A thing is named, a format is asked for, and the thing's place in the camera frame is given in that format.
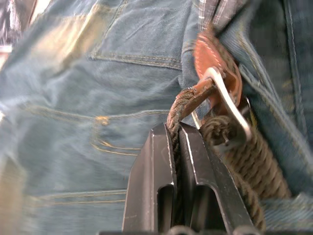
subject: leather tab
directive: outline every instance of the leather tab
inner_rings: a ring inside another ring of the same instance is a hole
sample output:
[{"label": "leather tab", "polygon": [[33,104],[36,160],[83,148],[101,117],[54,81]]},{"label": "leather tab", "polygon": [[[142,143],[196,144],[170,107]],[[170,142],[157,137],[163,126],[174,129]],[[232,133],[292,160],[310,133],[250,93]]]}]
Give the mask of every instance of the leather tab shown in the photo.
[{"label": "leather tab", "polygon": [[[197,85],[191,88],[191,91],[194,95],[185,105],[182,113],[181,113],[181,120],[191,114],[202,102],[205,101],[212,93],[215,93],[215,89],[212,86],[212,80],[206,79],[200,81]],[[176,100],[179,100],[179,97],[182,94],[179,94],[176,97]]]},{"label": "leather tab", "polygon": [[[209,67],[218,68],[224,79],[225,86],[233,96],[236,107],[238,107],[242,94],[242,80],[239,69],[232,56],[214,37],[213,31],[209,27],[206,31],[199,33],[194,57],[199,79],[203,79],[203,75]],[[207,86],[213,86],[213,81],[210,82],[210,85],[207,84]],[[218,91],[214,91],[208,99],[212,108],[221,102]]]}]

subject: black plastic part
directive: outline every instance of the black plastic part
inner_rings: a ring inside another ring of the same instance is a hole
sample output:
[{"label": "black plastic part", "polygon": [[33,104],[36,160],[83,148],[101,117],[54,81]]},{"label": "black plastic part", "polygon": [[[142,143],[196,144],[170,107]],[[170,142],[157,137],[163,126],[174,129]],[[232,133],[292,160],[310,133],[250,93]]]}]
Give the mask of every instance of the black plastic part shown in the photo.
[{"label": "black plastic part", "polygon": [[179,131],[185,225],[194,231],[225,230],[253,224],[226,166],[194,127]]},{"label": "black plastic part", "polygon": [[[258,235],[259,232],[253,227],[239,227],[234,231],[233,235]],[[224,231],[219,230],[205,230],[199,233],[192,231],[185,226],[175,226],[171,228],[167,233],[154,233],[154,232],[100,232],[99,235],[227,235]],[[265,232],[264,235],[312,235],[312,232]]]},{"label": "black plastic part", "polygon": [[176,174],[165,124],[153,128],[132,167],[122,229],[166,232],[172,226]]}]

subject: leather loop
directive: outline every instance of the leather loop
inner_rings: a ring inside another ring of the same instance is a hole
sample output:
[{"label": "leather loop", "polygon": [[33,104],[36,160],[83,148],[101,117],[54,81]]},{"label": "leather loop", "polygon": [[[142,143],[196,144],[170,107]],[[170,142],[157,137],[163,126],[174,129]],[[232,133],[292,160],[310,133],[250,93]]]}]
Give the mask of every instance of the leather loop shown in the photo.
[{"label": "leather loop", "polygon": [[[239,106],[242,94],[242,80],[239,69],[235,64],[232,56],[214,37],[213,31],[208,29],[199,33],[195,50],[195,68],[200,81],[203,79],[205,71],[210,67],[216,67],[220,71],[225,86],[234,98],[236,107]],[[206,87],[212,87],[213,81],[206,82]],[[220,104],[222,101],[218,91],[213,91],[208,97],[211,108]],[[225,112],[225,108],[221,105],[221,112]]]}]

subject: pocket stitching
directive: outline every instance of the pocket stitching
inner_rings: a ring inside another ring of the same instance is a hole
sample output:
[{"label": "pocket stitching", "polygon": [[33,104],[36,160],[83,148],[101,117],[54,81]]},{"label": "pocket stitching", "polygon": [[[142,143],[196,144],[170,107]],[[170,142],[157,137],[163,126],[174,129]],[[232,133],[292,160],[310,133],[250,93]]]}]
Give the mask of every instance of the pocket stitching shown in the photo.
[{"label": "pocket stitching", "polygon": [[46,196],[39,196],[39,197],[33,197],[35,200],[51,200],[51,199],[63,199],[63,198],[73,198],[73,197],[103,197],[103,196],[110,196],[110,195],[120,195],[120,194],[126,194],[126,192],[103,192],[103,193],[98,193],[98,194],[91,194],[90,192],[85,193],[85,194],[61,194],[61,195],[46,195]]},{"label": "pocket stitching", "polygon": [[125,55],[125,54],[118,54],[118,53],[107,53],[107,55],[117,55],[117,56],[123,56],[123,57],[137,57],[137,58],[143,58],[143,59],[153,59],[153,60],[172,60],[180,63],[180,60],[174,59],[171,57],[159,57],[159,56],[141,56],[141,55]]},{"label": "pocket stitching", "polygon": [[42,207],[51,207],[51,206],[59,206],[59,205],[78,205],[78,204],[96,204],[96,203],[117,203],[117,202],[125,202],[125,199],[120,200],[108,200],[108,201],[89,201],[89,202],[54,202],[54,203],[45,203],[41,205],[35,205],[35,208]]},{"label": "pocket stitching", "polygon": [[94,120],[94,125],[93,125],[93,135],[92,135],[92,140],[91,140],[91,145],[96,148],[97,150],[100,150],[102,152],[109,152],[109,153],[114,153],[114,154],[120,154],[120,155],[127,155],[127,156],[137,156],[137,154],[132,154],[132,153],[121,153],[121,152],[114,152],[114,151],[109,151],[106,149],[102,149],[99,146],[97,146],[94,143],[99,143],[103,146],[111,147],[111,148],[116,148],[116,149],[123,149],[123,150],[140,150],[141,148],[125,148],[125,147],[118,147],[115,145],[110,144],[108,141],[105,141],[103,138],[99,137],[99,128],[97,125],[101,126],[106,126],[109,124],[110,119],[124,119],[124,118],[135,118],[135,117],[140,117],[143,115],[153,115],[153,114],[168,114],[169,111],[155,111],[155,112],[142,112],[140,114],[133,114],[133,115],[127,115],[127,116],[116,116],[116,117],[108,117],[108,116],[97,116]]},{"label": "pocket stitching", "polygon": [[132,59],[126,59],[126,58],[113,58],[112,56],[105,56],[105,55],[100,55],[98,53],[92,53],[91,54],[92,59],[101,59],[101,60],[109,60],[109,61],[117,61],[117,62],[129,62],[129,63],[135,63],[135,64],[140,64],[140,65],[155,65],[157,67],[167,67],[170,69],[177,69],[181,70],[181,66],[173,65],[173,64],[166,64],[166,63],[157,63],[157,62],[150,62],[150,61],[142,61],[142,60],[132,60]]},{"label": "pocket stitching", "polygon": [[[119,5],[109,27],[107,28],[107,30],[105,32],[103,32],[102,34],[102,40],[104,40],[107,37],[107,34],[110,32],[113,24],[115,23],[116,19],[119,17],[120,13],[122,12],[123,8],[125,7],[125,5],[128,3],[128,0],[123,0],[122,3]],[[100,42],[94,47],[96,51],[100,50],[100,47],[102,45],[102,40],[100,40]]]},{"label": "pocket stitching", "polygon": [[[22,108],[22,109],[27,111],[27,112],[30,112],[34,115],[43,116],[46,118],[51,118],[51,119],[56,119],[56,120],[68,121],[68,122],[72,122],[72,123],[81,123],[85,120],[92,120],[92,117],[66,113],[66,112],[46,108],[46,107],[40,106],[40,105],[29,105],[29,106],[26,106],[25,108]],[[52,113],[55,115],[60,115],[60,117],[49,115],[49,113]],[[70,117],[77,118],[80,120],[72,120],[72,119],[70,119]]]}]

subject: denim seam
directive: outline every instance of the denim seam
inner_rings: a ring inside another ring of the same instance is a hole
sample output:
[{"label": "denim seam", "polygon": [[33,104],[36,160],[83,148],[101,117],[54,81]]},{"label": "denim seam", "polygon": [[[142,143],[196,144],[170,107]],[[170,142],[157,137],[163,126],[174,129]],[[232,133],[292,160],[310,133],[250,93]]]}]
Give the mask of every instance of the denim seam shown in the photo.
[{"label": "denim seam", "polygon": [[135,63],[139,65],[155,65],[157,67],[167,67],[170,69],[176,69],[176,70],[181,70],[180,66],[177,65],[171,65],[171,64],[166,64],[166,63],[156,63],[156,62],[147,62],[147,61],[142,61],[142,60],[131,60],[131,59],[118,59],[118,58],[113,58],[110,56],[104,56],[104,55],[92,55],[92,59],[101,59],[101,60],[109,60],[109,61],[118,61],[118,62],[129,62],[129,63]]},{"label": "denim seam", "polygon": [[181,54],[184,55],[184,53],[190,51],[190,50],[194,50],[194,46],[197,40],[191,40],[191,41],[187,41],[184,42],[182,45],[182,52]]},{"label": "denim seam", "polygon": [[[65,112],[61,112],[61,111],[57,111],[57,110],[52,110],[52,109],[49,109],[49,108],[46,108],[46,107],[41,107],[41,106],[38,106],[38,105],[26,106],[25,108],[23,108],[23,110],[25,110],[27,112],[30,112],[30,113],[32,113],[34,115],[44,116],[46,118],[52,118],[52,119],[72,122],[72,123],[76,123],[76,124],[84,122],[86,120],[92,120],[92,117],[65,113]],[[51,113],[51,114],[60,115],[60,117],[49,115],[49,114],[45,113],[45,111],[48,112],[48,113]],[[73,119],[70,119],[70,117],[81,119],[81,120],[73,120]]]},{"label": "denim seam", "polygon": [[218,8],[218,15],[217,16],[214,16],[214,19],[213,19],[213,25],[218,25],[218,23],[219,23],[219,21],[220,21],[220,19],[221,19],[221,14],[223,13],[223,11],[224,11],[224,9],[225,9],[225,7],[226,7],[226,3],[227,3],[227,1],[225,0],[223,3],[222,3],[222,5],[221,6],[219,6],[219,8]]},{"label": "denim seam", "polygon": [[105,150],[102,148],[99,148],[97,145],[90,143],[95,149],[101,151],[101,152],[107,152],[107,153],[113,153],[113,154],[117,154],[117,155],[125,155],[125,156],[138,156],[138,154],[131,154],[131,153],[121,153],[121,152],[114,152],[114,151],[109,151],[109,150]]},{"label": "denim seam", "polygon": [[125,199],[108,200],[108,201],[89,201],[89,202],[54,202],[54,203],[44,203],[40,205],[35,205],[34,207],[42,208],[42,207],[51,207],[51,206],[59,206],[59,205],[79,205],[79,204],[98,204],[98,203],[104,204],[104,203],[117,203],[117,202],[125,202]]},{"label": "denim seam", "polygon": [[[160,111],[156,111],[156,112],[143,112],[140,114],[134,114],[134,115],[127,115],[127,116],[122,116],[122,117],[108,117],[108,116],[99,116],[96,117],[95,121],[94,121],[94,125],[93,125],[93,137],[92,137],[92,142],[93,143],[99,143],[103,146],[107,146],[110,148],[117,148],[117,149],[121,149],[121,150],[140,150],[141,148],[126,148],[126,147],[119,147],[119,146],[114,146],[112,144],[110,144],[108,141],[104,140],[103,138],[99,137],[99,128],[98,125],[101,126],[106,126],[109,125],[110,119],[125,119],[125,118],[135,118],[135,117],[140,117],[140,116],[145,116],[145,115],[153,115],[153,114],[168,114],[168,111],[164,111],[164,112],[160,112]],[[114,151],[108,151],[110,153],[116,153],[116,154],[122,154],[122,155],[130,155],[130,156],[136,156],[136,154],[131,154],[131,153],[120,153],[120,152],[114,152]]]},{"label": "denim seam", "polygon": [[99,51],[100,47],[102,45],[102,41],[107,37],[109,31],[111,30],[113,24],[116,22],[116,20],[118,19],[119,15],[121,14],[121,11],[123,10],[123,8],[125,7],[125,5],[128,3],[128,0],[123,0],[122,3],[120,4],[120,6],[118,7],[116,14],[114,15],[108,29],[103,33],[102,35],[102,40],[100,40],[100,42],[98,43],[98,45],[95,46],[95,50]]},{"label": "denim seam", "polygon": [[303,131],[303,135],[308,139],[308,129],[306,125],[306,121],[304,118],[304,109],[303,109],[303,102],[302,102],[302,92],[301,92],[301,82],[299,78],[299,70],[298,70],[298,62],[297,62],[297,54],[295,51],[295,43],[294,43],[294,33],[293,33],[293,20],[292,20],[292,14],[291,14],[291,7],[290,7],[290,2],[288,1],[288,4],[285,2],[285,9],[288,11],[289,17],[290,17],[290,32],[291,32],[291,42],[292,42],[292,56],[294,58],[294,63],[291,61],[293,66],[291,66],[291,69],[294,68],[294,76],[293,76],[293,85],[295,86],[295,96],[296,96],[296,111],[297,111],[297,122],[298,125],[300,124],[301,119],[301,127]]},{"label": "denim seam", "polygon": [[291,211],[313,211],[312,209],[308,209],[308,207],[313,207],[312,203],[308,204],[293,204],[292,206],[289,205],[262,205],[264,209],[277,209],[277,210],[291,210]]},{"label": "denim seam", "polygon": [[117,155],[124,155],[124,156],[137,156],[138,155],[138,154],[121,153],[121,152],[115,152],[115,151],[109,151],[109,150],[103,149],[100,146],[98,146],[99,140],[98,140],[97,135],[98,133],[97,133],[96,122],[94,121],[91,127],[91,135],[90,135],[90,140],[89,140],[92,147],[94,147],[96,150],[99,150],[101,152],[113,153]]},{"label": "denim seam", "polygon": [[95,125],[94,125],[94,132],[95,132],[95,140],[96,143],[99,143],[101,145],[107,146],[107,147],[111,147],[111,148],[117,148],[117,149],[123,149],[123,150],[140,150],[140,148],[126,148],[126,147],[118,147],[118,146],[114,146],[111,145],[110,143],[108,143],[107,141],[105,141],[103,138],[99,137],[99,128],[97,127],[98,125],[102,125],[100,122],[97,122],[97,120],[95,121]]},{"label": "denim seam", "polygon": [[196,7],[197,9],[199,9],[199,6],[195,3],[195,0],[192,0],[192,5]]},{"label": "denim seam", "polygon": [[105,197],[105,196],[111,196],[111,195],[122,195],[126,194],[125,192],[112,192],[112,193],[98,193],[96,194],[91,194],[90,192],[88,193],[79,193],[78,195],[76,194],[63,194],[63,195],[46,195],[46,196],[39,196],[39,197],[32,197],[34,200],[51,200],[51,199],[64,199],[64,198],[80,198],[80,197]]},{"label": "denim seam", "polygon": [[273,117],[277,120],[278,124],[280,125],[280,127],[282,128],[282,130],[287,134],[287,137],[289,138],[289,140],[291,141],[291,143],[293,144],[293,147],[297,150],[300,158],[302,159],[302,163],[304,164],[307,173],[309,173],[310,177],[313,178],[313,169],[310,169],[309,163],[306,161],[305,157],[304,157],[304,153],[302,152],[299,144],[293,139],[292,135],[289,133],[289,131],[284,127],[284,124],[282,122],[282,120],[277,117],[277,114],[273,111],[272,109],[272,105],[268,103],[268,101],[265,99],[263,93],[258,92],[258,94],[261,96],[261,99],[264,101],[264,104],[269,108],[269,111],[273,114]]},{"label": "denim seam", "polygon": [[44,15],[43,18],[44,19],[53,18],[53,19],[57,19],[57,20],[60,19],[61,21],[67,22],[67,21],[71,21],[71,20],[79,20],[81,18],[82,19],[86,18],[90,14],[108,13],[108,12],[111,12],[114,10],[115,10],[115,8],[110,8],[108,6],[95,4],[90,9],[90,12],[86,12],[83,15],[75,15],[75,16]]},{"label": "denim seam", "polygon": [[[254,55],[252,55],[252,53],[250,52],[251,49],[249,50],[247,48],[248,42],[245,43],[243,41],[244,36],[242,36],[242,37],[240,36],[240,32],[242,33],[243,32],[243,28],[244,28],[243,22],[241,22],[240,28],[241,28],[241,30],[237,31],[237,39],[238,39],[241,47],[243,48],[243,50],[248,54],[248,57],[249,57],[250,61],[252,62],[252,65],[253,65],[254,69],[256,70],[257,75],[259,76],[260,82],[263,83],[266,86],[266,84],[267,84],[266,80],[264,79],[264,76],[261,76],[262,72],[258,69],[259,66],[257,66],[256,63],[255,63],[256,61],[255,61]],[[269,88],[271,89],[273,95],[277,98],[277,100],[279,100],[278,94],[275,92],[275,89],[274,89],[273,85],[269,81],[268,81],[268,85],[270,86]]]},{"label": "denim seam", "polygon": [[139,56],[139,55],[125,55],[125,54],[118,54],[118,53],[107,53],[107,55],[116,55],[116,56],[122,56],[122,57],[134,57],[134,58],[143,58],[143,59],[153,59],[153,60],[171,60],[171,61],[175,61],[175,62],[179,62],[180,60],[177,59],[173,59],[170,57],[158,57],[158,56]]},{"label": "denim seam", "polygon": [[[309,221],[309,222],[298,222],[298,221],[296,221],[296,222],[291,222],[291,224],[293,224],[293,226],[296,226],[298,228],[298,226],[300,226],[300,227],[312,226],[313,222],[311,222],[311,221]],[[274,226],[270,226],[270,228],[285,230],[286,228],[290,228],[290,222],[285,222],[285,223],[284,222],[274,222]]]}]

